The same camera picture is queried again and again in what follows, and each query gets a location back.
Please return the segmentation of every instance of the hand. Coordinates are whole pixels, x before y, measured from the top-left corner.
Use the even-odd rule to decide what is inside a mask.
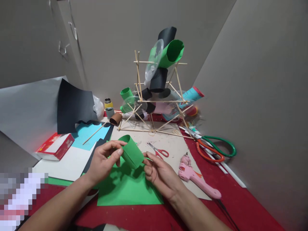
[[[171,200],[178,192],[186,189],[182,180],[168,163],[150,152],[145,152],[143,155],[150,159],[143,160],[145,178],[152,182],[164,197]]]
[[[115,163],[118,167],[120,166],[122,146],[126,144],[124,141],[109,141],[95,149],[90,168],[85,174],[92,187],[109,175]]]

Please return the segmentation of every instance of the yellow bottle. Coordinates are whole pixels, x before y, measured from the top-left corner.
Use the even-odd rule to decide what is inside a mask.
[[[105,109],[108,107],[113,107],[113,103],[111,102],[111,99],[106,98],[105,99]]]

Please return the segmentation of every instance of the scissors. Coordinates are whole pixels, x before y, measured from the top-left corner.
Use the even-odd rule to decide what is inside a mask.
[[[150,145],[153,149],[154,149],[154,151],[155,151],[155,154],[156,154],[156,156],[158,156],[159,158],[161,158],[161,159],[163,159],[162,157],[161,157],[161,155],[160,154],[162,154],[163,156],[165,156],[165,157],[168,157],[169,156],[169,152],[167,152],[166,150],[161,150],[161,149],[157,149],[157,148],[155,148],[151,143],[147,143],[148,145]]]

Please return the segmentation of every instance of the black cable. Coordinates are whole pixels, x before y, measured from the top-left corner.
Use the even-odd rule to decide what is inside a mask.
[[[230,214],[228,213],[226,207],[224,206],[224,204],[221,202],[220,199],[216,200],[218,201],[219,205],[221,206],[221,209],[223,209],[224,212],[226,212],[227,216],[230,218],[230,220],[232,221],[233,225],[235,226],[237,231],[240,231],[240,229],[238,228],[238,226],[236,225],[236,223],[234,222],[234,220],[232,219],[232,217],[230,216]]]

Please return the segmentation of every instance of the plastic bag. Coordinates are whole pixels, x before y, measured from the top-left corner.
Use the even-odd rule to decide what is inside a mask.
[[[96,112],[97,119],[102,120],[104,117],[104,104],[95,95],[93,95],[93,99],[94,99],[93,110]]]

